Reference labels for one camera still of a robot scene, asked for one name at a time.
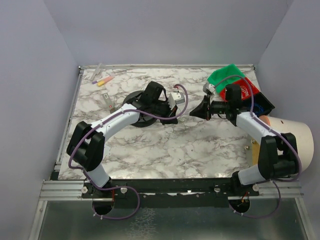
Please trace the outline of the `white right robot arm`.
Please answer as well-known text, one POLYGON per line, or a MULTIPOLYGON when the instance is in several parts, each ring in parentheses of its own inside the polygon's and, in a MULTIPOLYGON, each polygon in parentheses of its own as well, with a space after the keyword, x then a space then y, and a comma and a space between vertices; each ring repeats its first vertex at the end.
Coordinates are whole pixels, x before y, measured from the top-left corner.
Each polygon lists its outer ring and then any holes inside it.
POLYGON ((241 88, 236 84, 226 86, 226 101, 211 100, 213 85, 203 86, 205 96, 190 112, 190 116, 210 120, 212 115, 224 114, 234 126, 247 132, 258 144, 257 164, 232 174, 237 187, 283 179, 298 175, 302 165, 298 155, 296 137, 292 133, 281 133, 268 126, 257 115, 243 105, 241 88))

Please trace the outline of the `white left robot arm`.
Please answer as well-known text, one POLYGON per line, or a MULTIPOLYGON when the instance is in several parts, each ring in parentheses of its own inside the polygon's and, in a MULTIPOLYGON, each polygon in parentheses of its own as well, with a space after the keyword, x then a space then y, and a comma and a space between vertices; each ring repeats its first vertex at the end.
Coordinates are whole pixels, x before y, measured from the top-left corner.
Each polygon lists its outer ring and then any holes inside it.
POLYGON ((103 188, 111 180, 102 165, 106 141, 129 125, 145 128, 157 120, 163 125, 177 124, 178 105, 184 102, 185 97, 178 90, 166 94, 161 84, 151 81, 145 90, 130 93, 109 116, 93 123, 79 122, 66 153, 96 186, 103 188))

